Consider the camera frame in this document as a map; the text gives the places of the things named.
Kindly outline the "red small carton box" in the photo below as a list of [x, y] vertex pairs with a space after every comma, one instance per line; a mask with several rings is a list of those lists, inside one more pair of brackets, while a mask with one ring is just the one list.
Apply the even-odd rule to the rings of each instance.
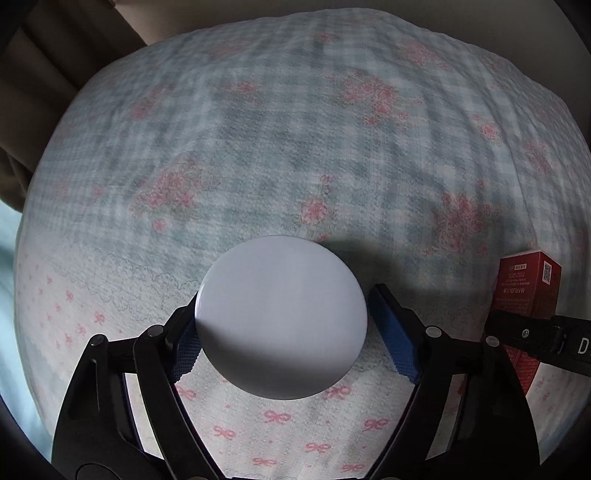
[[[541, 250], [505, 256], [499, 262], [491, 309], [549, 319], [556, 312], [561, 275], [561, 265]], [[540, 361], [515, 348], [504, 348], [523, 391], [528, 392]]]

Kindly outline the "white-lid green jar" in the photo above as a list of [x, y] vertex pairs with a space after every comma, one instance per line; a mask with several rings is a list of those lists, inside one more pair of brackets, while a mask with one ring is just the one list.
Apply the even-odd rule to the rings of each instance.
[[362, 352], [369, 323], [346, 263], [290, 236], [255, 238], [215, 260], [193, 317], [215, 370], [273, 400], [307, 398], [341, 380]]

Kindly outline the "light blue hanging cloth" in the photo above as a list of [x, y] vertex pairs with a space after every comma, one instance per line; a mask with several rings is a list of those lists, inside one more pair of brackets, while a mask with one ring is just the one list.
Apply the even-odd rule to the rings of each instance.
[[49, 460], [51, 438], [27, 385], [16, 338], [14, 259], [21, 214], [1, 203], [0, 215], [1, 396], [28, 440]]

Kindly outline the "patterned bed sheet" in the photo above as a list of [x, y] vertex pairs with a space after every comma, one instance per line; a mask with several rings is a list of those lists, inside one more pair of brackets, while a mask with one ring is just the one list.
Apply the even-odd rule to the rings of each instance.
[[19, 350], [50, 434], [96, 334], [135, 337], [264, 235], [329, 248], [450, 336], [479, 340], [502, 258], [548, 254], [590, 315], [590, 151], [509, 61], [370, 9], [183, 34], [102, 70], [33, 175]]

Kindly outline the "right brown curtain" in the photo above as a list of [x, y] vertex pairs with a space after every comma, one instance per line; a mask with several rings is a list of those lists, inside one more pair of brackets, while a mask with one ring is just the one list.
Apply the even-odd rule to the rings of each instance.
[[16, 211], [76, 94], [145, 42], [112, 1], [1, 4], [1, 200]]

